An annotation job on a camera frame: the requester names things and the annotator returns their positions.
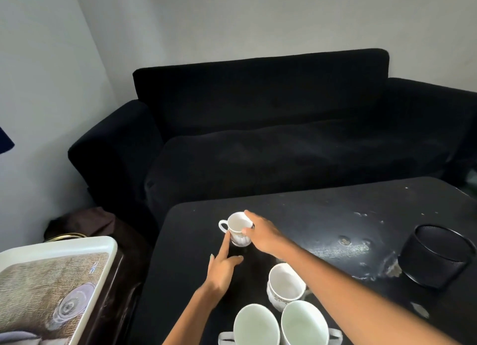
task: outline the black table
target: black table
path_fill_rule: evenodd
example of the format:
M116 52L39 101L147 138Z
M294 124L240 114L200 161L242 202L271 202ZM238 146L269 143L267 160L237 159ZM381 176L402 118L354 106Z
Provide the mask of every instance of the black table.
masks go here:
M407 276L386 274L413 228L422 223L449 227L477 243L477 202L435 178L414 178L349 187L289 192L255 197L183 203L164 222L137 307L130 344L160 344L196 288L206 278L211 253L223 239L218 221L237 211L252 210L270 219L308 251L401 306L422 306L428 322L462 344L476 344L477 263L472 263L446 291L420 287ZM231 331L237 312L249 303L267 306L268 273L277 263L254 245L230 246L242 254L229 291L212 312L202 344L216 344L222 331ZM307 300L336 323L314 296ZM345 338L344 344L351 342Z

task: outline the finger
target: finger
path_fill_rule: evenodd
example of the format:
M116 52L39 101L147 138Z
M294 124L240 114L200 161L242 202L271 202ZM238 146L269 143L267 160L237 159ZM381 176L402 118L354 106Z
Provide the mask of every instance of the finger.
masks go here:
M230 245L230 231L227 231L222 242L222 246L218 252L217 258L219 260L224 260L229 255L229 245Z
M263 217L259 216L258 214L255 214L253 212L250 212L249 210L245 209L244 211L245 215L248 217L249 220L253 222L253 224L257 224L257 222L263 220Z
M248 227L243 227L242 228L242 234L246 235L247 237L252 238L253 232L254 232L253 228L248 228Z
M209 266L207 267L207 274L209 273L210 271L210 268L212 267L212 264L214 263L214 255L211 254L210 255L210 259L209 259Z
M232 256L227 258L227 261L229 261L232 264L232 266L235 267L236 265L239 265L242 263L243 256Z

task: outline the forearm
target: forearm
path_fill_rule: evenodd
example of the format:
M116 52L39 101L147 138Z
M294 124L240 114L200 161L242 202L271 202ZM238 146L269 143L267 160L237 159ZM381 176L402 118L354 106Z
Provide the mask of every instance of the forearm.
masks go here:
M355 345L457 344L293 242L283 240L277 253L307 283Z
M217 295L207 286L201 286L190 299L163 345L197 345L211 311L217 304Z

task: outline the black sofa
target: black sofa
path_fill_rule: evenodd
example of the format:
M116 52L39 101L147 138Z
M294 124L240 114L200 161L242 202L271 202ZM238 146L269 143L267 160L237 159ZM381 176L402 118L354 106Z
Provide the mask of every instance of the black sofa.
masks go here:
M431 175L463 181L477 93L388 78L383 49L139 69L68 157L152 244L175 204Z

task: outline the person's right hand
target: person's right hand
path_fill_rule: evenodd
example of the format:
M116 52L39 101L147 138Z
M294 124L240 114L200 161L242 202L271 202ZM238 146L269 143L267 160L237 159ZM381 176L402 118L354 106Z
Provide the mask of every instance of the person's right hand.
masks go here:
M268 219L248 210L245 210L245 215L253 222L255 228L243 228L242 234L250 237L260 251L280 258L280 246L288 241L287 238Z

